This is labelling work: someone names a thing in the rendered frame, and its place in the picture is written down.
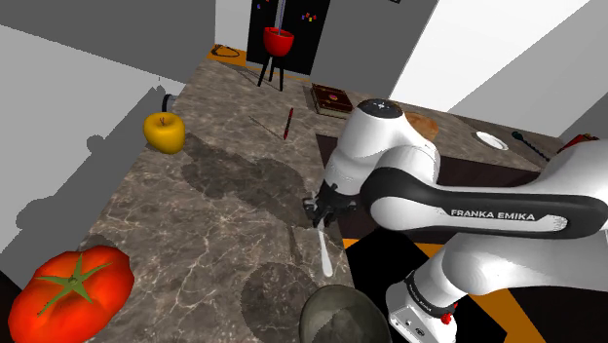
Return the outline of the black robot stand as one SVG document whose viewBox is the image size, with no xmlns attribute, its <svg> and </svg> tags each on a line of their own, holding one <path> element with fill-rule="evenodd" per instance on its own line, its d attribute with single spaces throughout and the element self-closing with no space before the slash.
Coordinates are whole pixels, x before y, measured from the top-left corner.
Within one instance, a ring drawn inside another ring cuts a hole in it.
<svg viewBox="0 0 608 343">
<path fill-rule="evenodd" d="M 428 256 L 403 233 L 376 228 L 346 249 L 355 288 L 365 293 L 384 316 L 386 292 L 403 281 Z M 507 333 L 469 296 L 458 301 L 452 322 L 456 343 L 504 343 Z"/>
</svg>

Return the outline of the red box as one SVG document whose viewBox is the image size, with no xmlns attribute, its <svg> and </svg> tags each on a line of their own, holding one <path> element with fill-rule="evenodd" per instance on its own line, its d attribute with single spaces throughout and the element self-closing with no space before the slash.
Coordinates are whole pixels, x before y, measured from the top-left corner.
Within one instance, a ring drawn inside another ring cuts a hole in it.
<svg viewBox="0 0 608 343">
<path fill-rule="evenodd" d="M 563 150 L 567 149 L 568 147 L 571 147 L 578 143 L 586 142 L 586 141 L 593 141 L 593 140 L 598 140 L 598 137 L 591 135 L 590 133 L 577 134 L 570 141 L 568 141 L 564 146 L 562 146 L 560 149 L 558 149 L 557 153 L 560 153 Z"/>
</svg>

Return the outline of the dark grey bowl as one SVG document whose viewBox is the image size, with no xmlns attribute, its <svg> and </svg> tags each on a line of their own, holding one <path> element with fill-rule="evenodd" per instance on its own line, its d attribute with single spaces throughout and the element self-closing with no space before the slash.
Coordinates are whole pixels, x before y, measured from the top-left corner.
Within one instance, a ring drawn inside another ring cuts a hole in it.
<svg viewBox="0 0 608 343">
<path fill-rule="evenodd" d="M 386 317 L 361 291 L 322 286 L 305 302 L 300 343 L 393 343 Z"/>
</svg>

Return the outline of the red pot on black stand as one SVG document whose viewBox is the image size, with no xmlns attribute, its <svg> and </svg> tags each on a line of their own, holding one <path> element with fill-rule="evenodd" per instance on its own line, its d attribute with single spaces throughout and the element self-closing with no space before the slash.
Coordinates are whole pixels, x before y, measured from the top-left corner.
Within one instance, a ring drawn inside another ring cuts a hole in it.
<svg viewBox="0 0 608 343">
<path fill-rule="evenodd" d="M 263 44 L 266 50 L 263 66 L 258 78 L 257 86 L 260 87 L 267 71 L 271 65 L 269 80 L 272 80 L 274 68 L 280 70 L 280 91 L 284 89 L 285 57 L 291 50 L 294 35 L 277 27 L 265 27 L 263 31 Z"/>
</svg>

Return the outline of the small white plate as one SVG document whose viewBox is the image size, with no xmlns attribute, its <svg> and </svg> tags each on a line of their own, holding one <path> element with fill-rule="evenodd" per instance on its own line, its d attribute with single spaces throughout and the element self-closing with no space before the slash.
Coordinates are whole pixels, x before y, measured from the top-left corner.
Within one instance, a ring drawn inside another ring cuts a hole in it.
<svg viewBox="0 0 608 343">
<path fill-rule="evenodd" d="M 488 146 L 501 151 L 507 151 L 509 146 L 500 138 L 486 132 L 476 132 L 476 137 Z"/>
</svg>

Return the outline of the yellow apple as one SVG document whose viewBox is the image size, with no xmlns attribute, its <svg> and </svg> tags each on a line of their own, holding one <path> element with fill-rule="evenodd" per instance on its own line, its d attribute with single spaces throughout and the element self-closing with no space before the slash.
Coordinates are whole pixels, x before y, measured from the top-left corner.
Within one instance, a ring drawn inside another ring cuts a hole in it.
<svg viewBox="0 0 608 343">
<path fill-rule="evenodd" d="M 148 143 L 165 154 L 176 154 L 185 142 L 185 126 L 179 116 L 170 112 L 149 115 L 143 122 L 143 134 Z"/>
</svg>

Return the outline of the large red tomato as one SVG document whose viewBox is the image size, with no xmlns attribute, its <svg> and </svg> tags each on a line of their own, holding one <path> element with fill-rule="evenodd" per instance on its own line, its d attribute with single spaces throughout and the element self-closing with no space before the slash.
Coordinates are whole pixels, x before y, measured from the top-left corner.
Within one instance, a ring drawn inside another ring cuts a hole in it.
<svg viewBox="0 0 608 343">
<path fill-rule="evenodd" d="M 15 343 L 84 343 L 129 299 L 130 257 L 118 248 L 65 251 L 42 264 L 13 302 L 8 328 Z"/>
</svg>

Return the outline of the dark teal beaded stick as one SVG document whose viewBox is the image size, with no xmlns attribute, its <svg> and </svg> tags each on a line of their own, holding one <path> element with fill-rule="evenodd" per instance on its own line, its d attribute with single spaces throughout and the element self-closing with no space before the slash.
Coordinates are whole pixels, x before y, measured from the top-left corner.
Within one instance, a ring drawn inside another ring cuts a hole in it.
<svg viewBox="0 0 608 343">
<path fill-rule="evenodd" d="M 532 149 L 535 153 L 537 153 L 541 158 L 543 158 L 547 162 L 551 159 L 550 157 L 546 156 L 543 152 L 541 152 L 537 147 L 535 147 L 531 142 L 526 140 L 522 133 L 520 133 L 518 131 L 513 131 L 512 137 L 514 139 L 519 140 L 522 143 L 524 143 L 526 146 L 528 146 L 530 149 Z"/>
</svg>

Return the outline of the round brown bread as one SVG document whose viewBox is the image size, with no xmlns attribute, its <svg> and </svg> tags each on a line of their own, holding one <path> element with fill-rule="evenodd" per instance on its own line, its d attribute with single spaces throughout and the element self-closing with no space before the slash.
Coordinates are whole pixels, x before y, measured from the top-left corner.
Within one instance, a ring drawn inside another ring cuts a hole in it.
<svg viewBox="0 0 608 343">
<path fill-rule="evenodd" d="M 405 112 L 404 115 L 412 128 L 421 136 L 429 141 L 433 141 L 436 138 L 438 134 L 436 121 L 415 112 Z"/>
</svg>

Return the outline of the brown book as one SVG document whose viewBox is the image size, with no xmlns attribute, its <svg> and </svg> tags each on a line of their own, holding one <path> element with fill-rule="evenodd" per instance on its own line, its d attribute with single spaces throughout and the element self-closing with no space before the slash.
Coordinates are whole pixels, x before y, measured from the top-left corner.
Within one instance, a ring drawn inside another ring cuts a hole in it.
<svg viewBox="0 0 608 343">
<path fill-rule="evenodd" d="M 311 94 L 320 115 L 347 119 L 354 109 L 348 95 L 342 90 L 312 84 Z"/>
</svg>

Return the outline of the black fridge with magnets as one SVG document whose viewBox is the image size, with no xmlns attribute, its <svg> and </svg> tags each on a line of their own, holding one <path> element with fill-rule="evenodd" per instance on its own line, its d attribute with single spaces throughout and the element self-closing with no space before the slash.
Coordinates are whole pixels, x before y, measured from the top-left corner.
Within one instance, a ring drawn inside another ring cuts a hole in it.
<svg viewBox="0 0 608 343">
<path fill-rule="evenodd" d="M 285 57 L 285 69 L 303 75 L 312 71 L 323 33 L 330 0 L 251 0 L 247 39 L 247 61 L 262 64 L 266 50 L 263 45 L 265 27 L 279 27 L 294 35 L 292 48 Z"/>
</svg>

